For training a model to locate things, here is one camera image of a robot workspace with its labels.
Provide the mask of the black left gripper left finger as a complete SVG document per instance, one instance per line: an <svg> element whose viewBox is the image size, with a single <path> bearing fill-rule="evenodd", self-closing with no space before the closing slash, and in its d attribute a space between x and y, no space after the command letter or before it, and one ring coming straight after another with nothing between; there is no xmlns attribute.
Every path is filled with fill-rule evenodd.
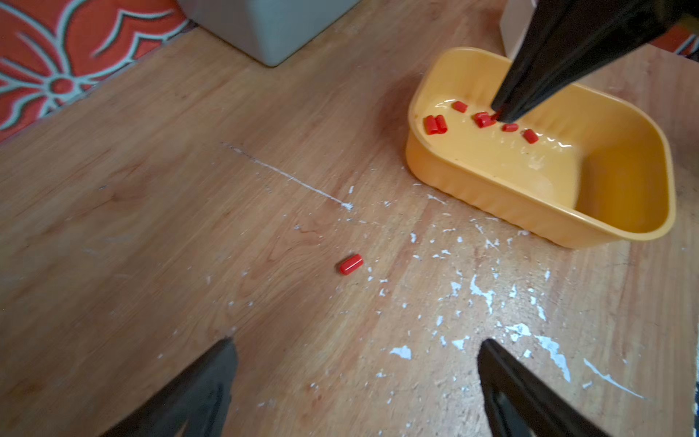
<svg viewBox="0 0 699 437"><path fill-rule="evenodd" d="M104 435L220 436L237 369L237 350L225 337Z"/></svg>

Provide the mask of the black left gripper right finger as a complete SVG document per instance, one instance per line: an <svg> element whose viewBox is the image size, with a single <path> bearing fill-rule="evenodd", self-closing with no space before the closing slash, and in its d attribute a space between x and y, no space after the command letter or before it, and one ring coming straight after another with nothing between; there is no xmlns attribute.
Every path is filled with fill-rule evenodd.
<svg viewBox="0 0 699 437"><path fill-rule="evenodd" d="M478 357L486 412L494 436L604 436L496 340Z"/></svg>

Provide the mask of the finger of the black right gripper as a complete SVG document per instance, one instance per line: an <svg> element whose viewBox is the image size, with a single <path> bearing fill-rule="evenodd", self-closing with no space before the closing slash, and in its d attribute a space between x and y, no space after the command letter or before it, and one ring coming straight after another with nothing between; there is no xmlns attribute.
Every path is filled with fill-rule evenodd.
<svg viewBox="0 0 699 437"><path fill-rule="evenodd" d="M540 1L491 108L500 121L513 123L687 21L686 1Z"/></svg>

